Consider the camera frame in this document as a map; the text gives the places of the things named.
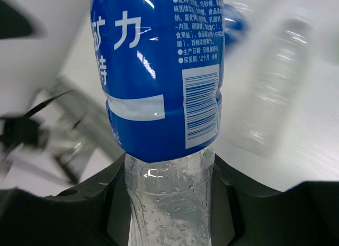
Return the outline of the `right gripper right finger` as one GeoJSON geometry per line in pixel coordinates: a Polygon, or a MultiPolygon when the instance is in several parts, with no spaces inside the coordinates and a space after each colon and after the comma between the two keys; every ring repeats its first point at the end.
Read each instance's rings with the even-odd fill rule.
{"type": "Polygon", "coordinates": [[[215,157],[212,245],[338,245],[338,183],[306,181],[285,192],[215,157]]]}

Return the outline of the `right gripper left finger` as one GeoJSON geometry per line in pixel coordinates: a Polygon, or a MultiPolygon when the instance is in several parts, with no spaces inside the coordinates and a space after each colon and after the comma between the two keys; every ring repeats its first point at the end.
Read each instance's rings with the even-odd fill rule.
{"type": "Polygon", "coordinates": [[[57,196],[1,190],[1,245],[128,245],[124,158],[57,196]]]}

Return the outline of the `clear bottle white cap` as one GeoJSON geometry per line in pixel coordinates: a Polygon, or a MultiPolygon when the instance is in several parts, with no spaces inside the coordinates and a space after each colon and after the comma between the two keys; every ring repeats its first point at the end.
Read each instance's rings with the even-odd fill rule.
{"type": "Polygon", "coordinates": [[[296,13],[270,37],[231,123],[231,144],[262,157],[272,153],[305,75],[312,32],[310,18],[296,13]]]}

